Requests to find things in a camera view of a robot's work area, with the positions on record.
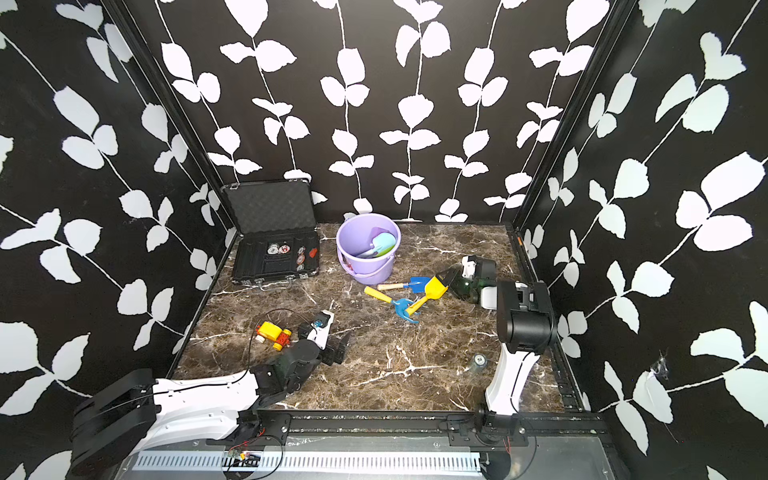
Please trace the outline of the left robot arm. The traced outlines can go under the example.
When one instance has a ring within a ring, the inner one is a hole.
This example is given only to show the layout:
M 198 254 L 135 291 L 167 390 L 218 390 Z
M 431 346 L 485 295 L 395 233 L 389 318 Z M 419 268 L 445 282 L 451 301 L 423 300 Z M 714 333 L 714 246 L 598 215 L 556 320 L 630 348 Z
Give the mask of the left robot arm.
M 320 365 L 344 361 L 351 337 L 333 336 L 323 311 L 276 357 L 225 376 L 156 379 L 134 370 L 74 411 L 69 473 L 91 477 L 140 451 L 190 440 L 236 446 L 262 430 L 261 410 L 301 389 Z

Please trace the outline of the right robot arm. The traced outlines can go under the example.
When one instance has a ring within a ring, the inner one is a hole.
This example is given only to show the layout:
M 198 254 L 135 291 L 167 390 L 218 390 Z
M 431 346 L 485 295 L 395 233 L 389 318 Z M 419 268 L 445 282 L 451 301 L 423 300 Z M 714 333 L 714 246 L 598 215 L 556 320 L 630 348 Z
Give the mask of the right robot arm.
M 547 286 L 500 280 L 496 262 L 476 255 L 439 272 L 437 279 L 456 298 L 496 313 L 500 356 L 485 390 L 488 410 L 511 416 L 533 366 L 554 342 L 554 309 Z

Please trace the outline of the purple scoop pink handle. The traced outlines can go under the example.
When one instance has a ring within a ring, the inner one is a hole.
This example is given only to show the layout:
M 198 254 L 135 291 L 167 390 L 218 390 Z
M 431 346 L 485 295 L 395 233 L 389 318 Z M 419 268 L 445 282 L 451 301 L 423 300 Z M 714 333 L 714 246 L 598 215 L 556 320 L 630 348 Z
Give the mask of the purple scoop pink handle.
M 370 241 L 373 241 L 374 238 L 383 233 L 388 233 L 388 230 L 382 227 L 374 227 L 370 231 Z

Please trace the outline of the green trowel yellow handle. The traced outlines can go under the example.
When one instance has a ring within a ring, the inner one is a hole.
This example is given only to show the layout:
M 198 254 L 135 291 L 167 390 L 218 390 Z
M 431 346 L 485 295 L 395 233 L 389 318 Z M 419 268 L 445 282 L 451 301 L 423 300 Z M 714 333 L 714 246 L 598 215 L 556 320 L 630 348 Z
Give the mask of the green trowel yellow handle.
M 374 249 L 370 249 L 357 254 L 356 257 L 361 259 L 370 259 L 370 258 L 375 258 L 377 255 L 378 253 Z

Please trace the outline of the yellow plastic square shovel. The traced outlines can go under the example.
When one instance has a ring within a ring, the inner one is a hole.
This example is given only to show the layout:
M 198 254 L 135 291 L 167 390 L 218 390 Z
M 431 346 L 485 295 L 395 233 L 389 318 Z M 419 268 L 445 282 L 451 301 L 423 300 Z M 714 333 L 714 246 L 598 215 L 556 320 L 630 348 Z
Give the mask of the yellow plastic square shovel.
M 448 285 L 439 277 L 432 277 L 424 287 L 424 295 L 415 303 L 406 309 L 409 317 L 416 312 L 429 300 L 439 300 L 448 290 Z

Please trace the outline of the light blue plastic trowel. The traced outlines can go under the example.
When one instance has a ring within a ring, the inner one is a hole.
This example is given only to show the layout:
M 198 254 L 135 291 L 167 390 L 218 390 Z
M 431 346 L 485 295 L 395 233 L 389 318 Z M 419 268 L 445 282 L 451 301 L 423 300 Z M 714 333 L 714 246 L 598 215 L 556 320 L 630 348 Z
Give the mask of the light blue plastic trowel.
M 383 233 L 378 235 L 371 241 L 370 249 L 374 249 L 378 255 L 375 258 L 381 257 L 391 251 L 397 244 L 396 237 L 391 233 Z

